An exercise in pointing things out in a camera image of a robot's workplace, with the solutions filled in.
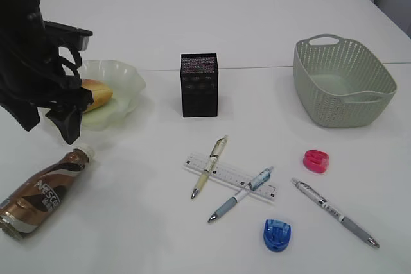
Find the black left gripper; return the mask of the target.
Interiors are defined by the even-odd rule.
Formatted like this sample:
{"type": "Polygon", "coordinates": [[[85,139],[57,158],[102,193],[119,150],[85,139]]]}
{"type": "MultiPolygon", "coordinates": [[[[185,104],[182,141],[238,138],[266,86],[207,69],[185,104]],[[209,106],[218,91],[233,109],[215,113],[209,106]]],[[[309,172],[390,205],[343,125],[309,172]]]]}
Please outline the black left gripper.
{"type": "Polygon", "coordinates": [[[27,132],[40,122],[37,109],[48,108],[46,117],[63,140],[73,144],[80,136],[82,113],[93,103],[78,72],[83,64],[80,53],[52,41],[30,47],[2,39],[1,106],[27,132]]]}

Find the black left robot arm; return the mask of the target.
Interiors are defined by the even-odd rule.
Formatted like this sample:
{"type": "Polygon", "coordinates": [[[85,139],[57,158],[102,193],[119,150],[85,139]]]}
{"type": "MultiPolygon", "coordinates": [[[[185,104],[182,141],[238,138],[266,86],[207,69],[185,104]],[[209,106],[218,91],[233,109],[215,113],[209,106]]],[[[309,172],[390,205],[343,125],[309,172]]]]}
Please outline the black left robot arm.
{"type": "Polygon", "coordinates": [[[94,101],[78,72],[90,36],[44,21],[40,0],[1,0],[1,106],[27,132],[46,108],[66,143],[79,138],[82,114],[94,101]]]}

